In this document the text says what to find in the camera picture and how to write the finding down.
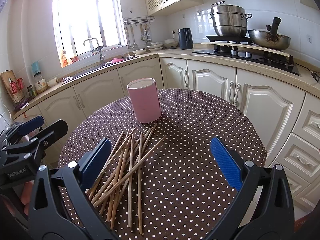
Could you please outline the person's left hand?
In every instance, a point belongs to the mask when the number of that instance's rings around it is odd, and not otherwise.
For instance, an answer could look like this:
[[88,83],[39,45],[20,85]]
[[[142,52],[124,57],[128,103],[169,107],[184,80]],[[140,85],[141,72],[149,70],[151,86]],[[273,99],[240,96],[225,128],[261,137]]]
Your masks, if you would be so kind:
[[24,205],[24,213],[29,215],[29,203],[31,198],[31,193],[33,189],[34,182],[28,181],[24,184],[24,188],[20,197],[22,204]]

